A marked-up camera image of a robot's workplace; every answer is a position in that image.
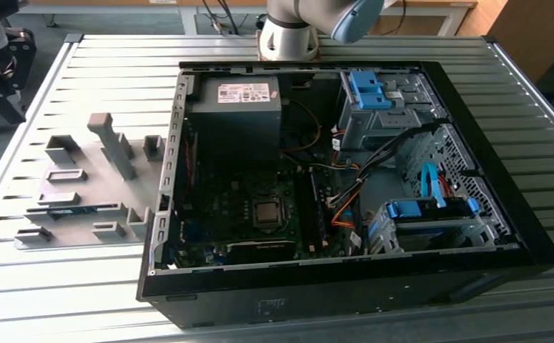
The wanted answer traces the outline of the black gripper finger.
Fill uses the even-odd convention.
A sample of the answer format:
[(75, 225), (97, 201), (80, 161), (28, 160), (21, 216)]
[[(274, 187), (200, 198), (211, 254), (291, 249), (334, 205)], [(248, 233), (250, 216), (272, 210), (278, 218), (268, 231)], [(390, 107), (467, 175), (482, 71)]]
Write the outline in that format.
[(28, 29), (5, 29), (8, 43), (0, 49), (0, 115), (9, 124), (25, 121), (8, 98), (25, 88), (36, 54), (35, 35)]

